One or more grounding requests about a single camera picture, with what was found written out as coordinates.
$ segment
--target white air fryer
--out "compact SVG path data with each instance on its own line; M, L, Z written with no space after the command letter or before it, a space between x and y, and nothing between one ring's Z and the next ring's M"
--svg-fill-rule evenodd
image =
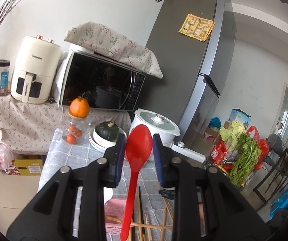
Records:
M47 101L62 54L61 47L42 36L26 36L19 49L11 80L10 93L22 102Z

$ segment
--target cabbage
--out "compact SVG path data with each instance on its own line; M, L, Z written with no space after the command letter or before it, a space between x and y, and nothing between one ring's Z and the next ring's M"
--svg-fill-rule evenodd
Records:
M232 121L228 129L221 127L220 135L223 141L230 142L228 152L234 151L238 144L238 137L246 133L244 125L239 121Z

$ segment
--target glass jar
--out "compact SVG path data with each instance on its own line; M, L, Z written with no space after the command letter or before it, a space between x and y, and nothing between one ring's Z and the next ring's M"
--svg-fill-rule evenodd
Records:
M61 138L68 144L79 144L87 136L88 122L86 118L67 117L60 124Z
M0 96L8 93L9 60L0 60Z

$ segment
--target box label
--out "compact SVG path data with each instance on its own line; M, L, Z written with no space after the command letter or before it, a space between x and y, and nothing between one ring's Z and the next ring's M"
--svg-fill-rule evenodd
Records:
M28 166L29 173L41 173L40 166Z
M6 89L8 85L8 71L2 71L1 77L0 77L0 88Z

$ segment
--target black jar lid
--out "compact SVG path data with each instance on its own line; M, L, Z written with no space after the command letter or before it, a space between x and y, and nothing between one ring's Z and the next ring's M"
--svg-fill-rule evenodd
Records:
M9 60L0 60L0 67L8 67L10 66Z

